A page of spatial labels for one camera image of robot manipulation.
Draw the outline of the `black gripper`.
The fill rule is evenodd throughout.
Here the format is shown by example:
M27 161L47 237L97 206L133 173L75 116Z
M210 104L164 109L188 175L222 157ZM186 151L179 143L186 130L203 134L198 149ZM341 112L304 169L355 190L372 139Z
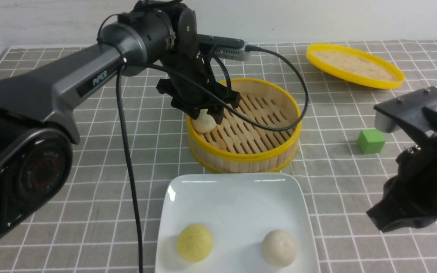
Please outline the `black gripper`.
M189 58L180 52L170 52L159 60L171 71L168 79L159 80L156 89L160 94L172 97L171 106L191 119L198 119L202 109L208 109L217 125L224 119L224 107L213 98L215 95L226 104L238 107L241 95L223 84L217 83L210 62L204 57Z

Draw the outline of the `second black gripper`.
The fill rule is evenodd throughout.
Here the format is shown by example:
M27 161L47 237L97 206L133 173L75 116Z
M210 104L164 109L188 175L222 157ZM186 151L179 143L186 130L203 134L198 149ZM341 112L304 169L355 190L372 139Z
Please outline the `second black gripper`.
M426 228L437 221L437 111L423 110L427 130L401 121L415 145L397 158L398 173L384 185L381 201L366 214L381 232Z

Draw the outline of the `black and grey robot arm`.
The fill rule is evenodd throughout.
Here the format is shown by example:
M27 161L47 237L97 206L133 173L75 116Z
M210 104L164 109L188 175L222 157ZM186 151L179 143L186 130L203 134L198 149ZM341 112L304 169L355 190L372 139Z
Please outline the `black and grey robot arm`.
M172 107L196 119L207 110L221 123L224 110L241 100L215 80L211 58L245 60L246 52L282 55L241 39L200 35L196 15L180 0L140 0L117 21L102 24L97 43L30 72L0 80L0 239L61 190L72 166L72 145L80 135L74 110L113 77L132 192L121 98L122 76L144 69L168 74L157 89ZM425 228L437 220L437 87L418 89L375 105L376 129L402 129L416 143L396 159L398 173L367 215L381 232Z

